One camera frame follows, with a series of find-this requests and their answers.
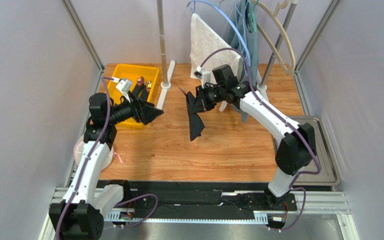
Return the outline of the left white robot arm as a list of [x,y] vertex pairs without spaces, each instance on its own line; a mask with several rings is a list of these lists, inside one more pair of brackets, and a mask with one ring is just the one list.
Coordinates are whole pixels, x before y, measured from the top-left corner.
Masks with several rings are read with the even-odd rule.
[[99,176],[108,158],[115,137],[116,125],[130,118],[145,125],[164,112],[153,103],[131,92],[121,104],[113,104],[108,94],[99,92],[89,98],[90,117],[83,135],[83,153],[77,171],[59,203],[52,203],[49,217],[58,240],[98,240],[104,229],[104,218],[127,191],[116,181],[95,195]]

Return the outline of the black paper napkin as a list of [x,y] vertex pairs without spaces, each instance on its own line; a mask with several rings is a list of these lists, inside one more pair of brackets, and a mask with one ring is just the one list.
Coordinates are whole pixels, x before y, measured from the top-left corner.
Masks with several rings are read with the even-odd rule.
[[199,117],[196,110],[194,110],[195,103],[197,102],[197,98],[193,96],[193,94],[188,91],[185,92],[183,89],[179,88],[180,91],[184,94],[186,98],[186,109],[188,115],[189,122],[189,137],[190,141],[194,141],[197,137],[202,135],[202,131],[205,128],[205,125],[202,119]]

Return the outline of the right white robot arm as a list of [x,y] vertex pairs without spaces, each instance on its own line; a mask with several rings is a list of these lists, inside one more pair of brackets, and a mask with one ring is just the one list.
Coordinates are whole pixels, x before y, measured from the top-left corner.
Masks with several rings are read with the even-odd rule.
[[287,117],[255,91],[252,81],[240,83],[227,64],[211,72],[199,66],[193,75],[201,84],[195,88],[195,94],[185,94],[190,140],[200,137],[205,128],[199,113],[213,110],[218,103],[227,102],[253,117],[278,144],[277,169],[264,190],[263,203],[269,209],[283,206],[299,175],[305,174],[304,168],[317,161],[313,126]]

